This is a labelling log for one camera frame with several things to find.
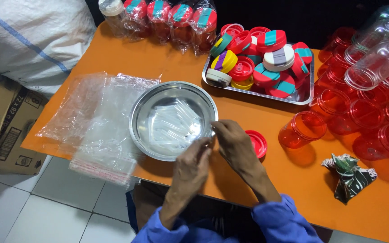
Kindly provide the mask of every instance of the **dark background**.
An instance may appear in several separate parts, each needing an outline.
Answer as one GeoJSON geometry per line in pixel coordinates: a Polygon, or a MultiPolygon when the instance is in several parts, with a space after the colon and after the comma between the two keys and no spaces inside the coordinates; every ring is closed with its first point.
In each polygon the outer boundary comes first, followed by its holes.
{"type": "MultiPolygon", "coordinates": [[[[85,2],[99,25],[104,19],[97,0],[85,2]]],[[[219,30],[228,23],[241,24],[247,30],[256,26],[281,29],[286,32],[288,42],[302,41],[310,48],[321,49],[338,27],[358,29],[376,9],[388,5],[389,0],[215,0],[214,3],[219,30]]]]}

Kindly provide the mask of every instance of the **floor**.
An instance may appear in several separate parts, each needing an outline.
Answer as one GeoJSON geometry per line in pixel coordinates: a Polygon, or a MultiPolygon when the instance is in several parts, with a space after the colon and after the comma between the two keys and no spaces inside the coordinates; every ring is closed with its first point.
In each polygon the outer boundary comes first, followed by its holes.
{"type": "MultiPolygon", "coordinates": [[[[126,190],[48,156],[36,176],[0,175],[0,243],[128,243],[126,190]]],[[[329,243],[380,243],[334,231],[329,243]]]]}

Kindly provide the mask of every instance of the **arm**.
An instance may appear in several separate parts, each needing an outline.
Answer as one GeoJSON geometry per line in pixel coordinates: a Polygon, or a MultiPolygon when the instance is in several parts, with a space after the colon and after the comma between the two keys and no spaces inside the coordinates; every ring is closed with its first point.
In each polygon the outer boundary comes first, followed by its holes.
{"type": "Polygon", "coordinates": [[[322,243],[313,227],[297,211],[293,200],[281,196],[256,157],[250,137],[231,120],[212,123],[220,154],[253,190],[261,203],[252,210],[268,243],[322,243]]]}
{"type": "Polygon", "coordinates": [[[196,196],[208,176],[209,138],[195,141],[174,163],[172,185],[162,207],[149,218],[133,240],[134,243],[178,243],[187,234],[188,227],[180,213],[196,196]]]}

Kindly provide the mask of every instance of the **blue shirt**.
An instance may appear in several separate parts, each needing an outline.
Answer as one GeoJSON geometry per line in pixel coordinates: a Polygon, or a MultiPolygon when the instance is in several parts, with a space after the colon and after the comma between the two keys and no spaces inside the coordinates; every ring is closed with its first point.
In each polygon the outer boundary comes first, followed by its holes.
{"type": "MultiPolygon", "coordinates": [[[[160,222],[160,210],[161,207],[154,212],[133,243],[238,243],[237,239],[224,239],[211,229],[187,226],[181,219],[176,220],[174,230],[168,230],[160,222]]],[[[262,229],[267,243],[322,243],[287,195],[282,195],[281,202],[257,205],[251,216],[262,229]]]]}

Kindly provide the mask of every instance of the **person's left hand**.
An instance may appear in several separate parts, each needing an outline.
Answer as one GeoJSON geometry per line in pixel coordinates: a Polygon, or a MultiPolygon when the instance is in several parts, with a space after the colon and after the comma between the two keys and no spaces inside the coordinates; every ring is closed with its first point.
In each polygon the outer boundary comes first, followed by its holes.
{"type": "Polygon", "coordinates": [[[210,137],[194,141],[185,152],[176,158],[173,168],[172,185],[165,196],[160,211],[162,225],[172,228],[180,214],[208,177],[211,149],[207,147],[210,137]]]}

